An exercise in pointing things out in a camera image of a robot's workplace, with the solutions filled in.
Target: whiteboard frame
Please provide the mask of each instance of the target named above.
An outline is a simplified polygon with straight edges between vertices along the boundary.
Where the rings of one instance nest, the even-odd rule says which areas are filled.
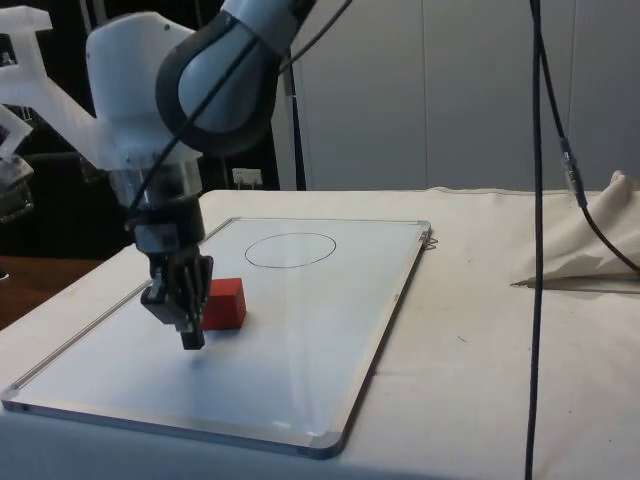
[[[171,415],[141,414],[113,408],[96,408],[87,405],[52,402],[27,397],[22,389],[39,373],[44,371],[71,346],[79,342],[93,329],[111,317],[119,308],[131,301],[146,288],[150,281],[145,281],[133,292],[111,307],[95,321],[80,330],[71,339],[61,345],[52,354],[38,363],[33,369],[12,383],[0,394],[5,409],[14,412],[25,412],[35,415],[54,417],[64,420],[80,421],[109,427],[124,428],[132,431],[157,433],[181,438],[208,441],[223,445],[246,447],[254,450],[265,450],[289,455],[304,456],[314,459],[327,459],[339,454],[346,443],[350,428],[357,415],[378,357],[384,349],[385,342],[400,305],[408,290],[411,277],[419,263],[421,252],[427,250],[431,234],[431,224],[426,221],[385,221],[385,220],[345,220],[345,219],[297,219],[297,218],[230,218],[213,230],[203,242],[238,220],[303,220],[303,221],[337,221],[363,223],[403,223],[419,225],[418,231],[405,260],[403,269],[396,280],[392,293],[385,303],[380,320],[372,334],[371,345],[367,347],[359,367],[347,389],[342,406],[331,422],[331,429],[322,436],[279,432],[271,429],[245,428],[238,425],[198,420],[197,428],[187,418]]]

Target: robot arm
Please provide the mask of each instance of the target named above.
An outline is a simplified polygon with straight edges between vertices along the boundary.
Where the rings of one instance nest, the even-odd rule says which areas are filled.
[[[315,0],[227,0],[221,13],[175,48],[156,84],[163,121],[178,131],[213,85],[256,42],[209,107],[181,140],[200,152],[228,156],[259,141],[269,128],[278,69]]]
[[[201,322],[213,270],[212,258],[198,249],[205,236],[198,152],[241,152],[267,131],[278,67],[314,5],[227,0],[198,32],[153,12],[112,20],[87,40],[95,117],[46,74],[36,32],[51,28],[47,12],[0,10],[0,32],[11,37],[17,58],[17,65],[0,68],[0,102],[33,108],[97,168],[108,170],[124,207],[180,131],[181,141],[144,188],[130,226],[150,263],[152,284],[142,304],[180,332],[185,349],[204,344]],[[237,65],[232,74],[231,65]],[[185,119],[223,80],[211,104],[182,132]],[[11,127],[10,120],[0,115],[0,124]],[[3,147],[15,148],[28,132],[11,133],[20,136]]]
[[[216,18],[174,48],[160,67],[156,102],[169,130],[176,134],[182,128],[210,86],[250,48],[181,142],[215,156],[239,153],[257,143],[269,128],[283,55],[314,5],[315,0],[227,0]],[[177,165],[168,167],[167,184],[193,183],[188,178],[193,172]],[[153,279],[142,304],[176,327],[185,349],[200,349],[213,260],[198,250],[204,226],[197,197],[178,189],[171,198],[160,180],[150,185],[147,197],[161,201],[145,205],[134,230],[138,248],[149,257]]]

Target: red cube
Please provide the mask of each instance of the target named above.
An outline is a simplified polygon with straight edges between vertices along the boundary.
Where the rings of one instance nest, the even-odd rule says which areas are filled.
[[[204,308],[203,330],[238,330],[246,314],[241,278],[211,281],[209,301]]]

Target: wooden table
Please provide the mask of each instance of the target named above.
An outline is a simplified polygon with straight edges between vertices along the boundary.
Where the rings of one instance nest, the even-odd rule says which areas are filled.
[[[100,265],[98,260],[0,257],[0,330]]]

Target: black wire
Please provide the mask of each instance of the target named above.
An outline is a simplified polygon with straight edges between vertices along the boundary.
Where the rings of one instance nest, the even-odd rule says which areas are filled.
[[[615,247],[615,245],[613,245],[609,241],[609,239],[605,236],[605,234],[602,233],[602,230],[600,230],[600,228],[598,228],[598,225],[596,225],[596,222],[591,217],[591,213],[589,213],[589,209],[587,207],[582,207],[581,210],[582,210],[582,213],[584,214],[585,220],[587,221],[587,223],[591,227],[591,230],[593,230],[593,233],[596,234],[596,236],[600,239],[600,241],[602,243],[604,243],[606,245],[606,247],[609,250],[611,250],[611,252],[613,252],[613,254],[616,257],[618,257],[625,265],[627,265],[631,270],[633,270],[638,275],[640,275],[640,267],[638,265],[636,265],[635,263],[633,263],[631,260],[629,260],[627,257],[625,257],[624,254],[622,254],[622,252],[620,252],[620,250],[618,250]]]
[[[525,480],[533,479],[533,454],[536,437],[536,418],[538,414],[538,370],[540,364],[540,333],[542,327],[542,280],[544,272],[543,208],[544,190],[542,176],[542,127],[540,113],[540,63],[542,19],[540,0],[532,0],[533,10],[533,148],[535,162],[535,243],[536,243],[536,280],[533,303],[533,335],[531,339],[531,376],[529,390],[529,422],[527,425],[527,448],[525,455]]]
[[[333,25],[338,21],[338,19],[340,19],[342,14],[347,10],[347,8],[351,6],[352,3],[353,3],[353,0],[345,0],[342,6],[336,11],[336,13],[333,14],[333,16],[326,23],[326,25],[320,29],[320,31],[316,34],[316,36],[313,37],[311,40],[309,40],[309,43],[307,43],[304,47],[302,47],[298,53],[296,53],[294,56],[292,56],[289,60],[287,60],[285,63],[283,63],[280,66],[280,75],[286,72],[291,67],[291,65],[296,63],[298,60],[300,60],[304,56],[305,53],[311,50],[313,46],[316,43],[318,43],[322,37],[324,37],[325,33],[327,33],[331,29],[331,27],[333,27]]]
[[[240,51],[238,56],[229,65],[229,67],[224,72],[224,74],[218,79],[218,81],[213,85],[213,87],[211,87],[211,90],[209,90],[209,93],[207,93],[207,96],[202,100],[202,102],[200,102],[200,104],[196,107],[196,109],[189,116],[189,118],[187,118],[185,120],[185,122],[178,129],[178,131],[173,136],[171,141],[169,141],[169,143],[167,143],[166,147],[164,147],[162,152],[160,152],[160,155],[158,155],[158,158],[156,158],[156,161],[153,163],[153,166],[147,172],[147,175],[145,176],[144,180],[142,181],[142,184],[138,188],[138,191],[136,192],[136,195],[133,198],[133,201],[131,202],[131,206],[129,207],[129,216],[130,217],[135,214],[135,211],[138,208],[138,206],[140,205],[140,201],[142,200],[142,197],[144,196],[145,190],[147,189],[147,187],[149,187],[149,184],[153,180],[153,177],[156,175],[156,173],[158,173],[158,170],[160,170],[160,167],[162,166],[164,161],[169,157],[169,155],[171,154],[173,149],[180,142],[180,139],[182,138],[182,135],[184,135],[184,133],[189,128],[191,128],[191,126],[195,123],[195,121],[198,119],[198,117],[200,115],[202,115],[202,112],[204,112],[206,110],[206,108],[213,101],[213,99],[218,94],[218,92],[220,92],[220,90],[222,90],[222,87],[224,87],[224,85],[227,83],[229,78],[233,75],[233,73],[238,69],[240,64],[243,62],[243,60],[249,55],[249,53],[251,53],[253,48],[258,44],[258,41],[259,40],[257,38],[252,39],[251,42],[249,42]]]
[[[532,14],[534,11],[533,1],[534,0],[529,0],[529,5],[531,6]],[[571,151],[569,140],[565,136],[565,130],[562,125],[562,119],[560,117],[560,110],[558,108],[558,102],[556,100],[555,89],[553,88],[551,70],[549,68],[547,50],[544,45],[544,37],[542,35],[542,31],[539,32],[539,35],[540,35],[540,39],[539,39],[540,56],[542,59],[544,79],[545,79],[545,84],[547,86],[547,95],[549,97],[549,103],[551,105],[551,112],[553,114],[553,120],[556,125],[558,138],[560,139],[560,143],[562,145],[563,154],[566,157],[568,157],[567,159],[569,161],[569,169],[570,169],[568,173],[569,173],[570,179],[572,180],[572,183],[574,184],[575,194],[576,194],[576,197],[578,198],[578,204],[580,206],[580,209],[582,210],[582,213],[584,214],[584,217],[587,223],[589,224],[589,227],[591,227],[591,230],[593,230],[593,233],[598,237],[598,239],[600,239],[600,241],[611,251],[611,253],[613,253],[616,257],[618,257],[618,259],[620,259],[621,262],[623,262],[631,270],[633,270],[634,272],[640,275],[640,266],[638,266],[638,264],[634,263],[631,259],[625,256],[620,250],[618,250],[615,247],[615,245],[613,245],[613,243],[611,243],[611,241],[609,241],[609,239],[606,237],[606,235],[604,235],[602,230],[600,230],[598,225],[596,225],[595,221],[589,214],[589,210],[586,207],[587,200],[585,196],[584,185],[582,184],[580,171],[578,170],[577,161],[573,155],[573,152]]]

